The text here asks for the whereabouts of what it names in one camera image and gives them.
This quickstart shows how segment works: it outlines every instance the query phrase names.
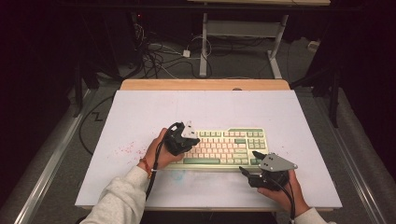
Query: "desk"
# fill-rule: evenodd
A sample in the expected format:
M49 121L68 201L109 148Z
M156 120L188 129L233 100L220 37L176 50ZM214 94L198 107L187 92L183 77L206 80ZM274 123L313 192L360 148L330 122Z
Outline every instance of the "desk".
M253 4L253 5L282 5L282 6L328 6L330 0L189 0L193 2L228 3L228 4ZM202 31L202 53L200 62L200 77L206 77L207 65L207 36L208 35L233 35L253 37L274 37L275 44L272 50L267 51L269 64L274 78L282 78L276 62L276 53L282 40L283 32L289 15L283 15L281 22L257 22L257 21L210 21L207 13L204 13Z
M244 91L230 91L234 88ZM299 165L296 173L308 204L319 210L342 206L298 99L287 82L234 79L125 80L114 99L76 206L95 205L113 177L126 174L137 164L158 134L156 130L183 119L192 120L196 129L224 128L230 120L235 120L233 125L237 127L263 127L270 151ZM252 189L239 173L194 171L160 171L146 209L280 210L275 202Z

